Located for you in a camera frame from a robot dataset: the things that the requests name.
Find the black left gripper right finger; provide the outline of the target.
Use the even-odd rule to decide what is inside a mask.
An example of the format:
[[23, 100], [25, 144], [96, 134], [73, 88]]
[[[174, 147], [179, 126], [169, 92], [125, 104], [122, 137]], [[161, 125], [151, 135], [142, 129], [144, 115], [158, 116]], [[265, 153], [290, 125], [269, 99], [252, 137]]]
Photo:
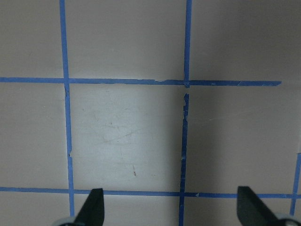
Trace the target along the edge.
[[237, 190], [237, 217], [243, 226], [285, 226], [248, 186]]

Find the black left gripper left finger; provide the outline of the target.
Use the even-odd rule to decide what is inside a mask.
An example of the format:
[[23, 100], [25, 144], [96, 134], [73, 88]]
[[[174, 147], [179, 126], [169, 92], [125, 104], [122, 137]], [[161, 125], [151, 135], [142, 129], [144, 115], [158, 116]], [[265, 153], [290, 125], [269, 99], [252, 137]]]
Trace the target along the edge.
[[75, 226], [102, 226], [104, 223], [103, 189], [92, 189], [73, 224]]

